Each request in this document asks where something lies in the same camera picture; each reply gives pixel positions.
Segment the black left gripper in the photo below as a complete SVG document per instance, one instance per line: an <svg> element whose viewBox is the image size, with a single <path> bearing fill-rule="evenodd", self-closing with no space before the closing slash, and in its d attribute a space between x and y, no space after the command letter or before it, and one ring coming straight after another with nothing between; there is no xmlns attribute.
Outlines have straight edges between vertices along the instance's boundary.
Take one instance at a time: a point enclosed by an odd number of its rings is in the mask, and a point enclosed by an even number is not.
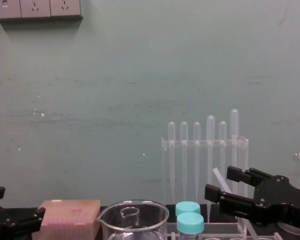
<svg viewBox="0 0 300 240"><path fill-rule="evenodd" d="M0 186L0 200L3 199L5 190L5 187ZM37 232L40 229L45 212L44 207L0 206L0 240L31 240L32 233L29 231Z"/></svg>

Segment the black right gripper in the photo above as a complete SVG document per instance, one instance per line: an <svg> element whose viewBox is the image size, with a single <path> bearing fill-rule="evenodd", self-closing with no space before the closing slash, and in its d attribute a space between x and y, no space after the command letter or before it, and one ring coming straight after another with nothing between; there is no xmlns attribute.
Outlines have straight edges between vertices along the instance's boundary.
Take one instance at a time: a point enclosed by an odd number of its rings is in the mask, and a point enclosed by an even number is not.
<svg viewBox="0 0 300 240"><path fill-rule="evenodd" d="M271 177L255 168L243 171L234 166L227 168L226 177L253 186L255 190L253 197L248 198L207 184L204 197L219 204L220 212L250 220L260 226L281 222L300 227L300 189L292 186L287 177Z"/></svg>

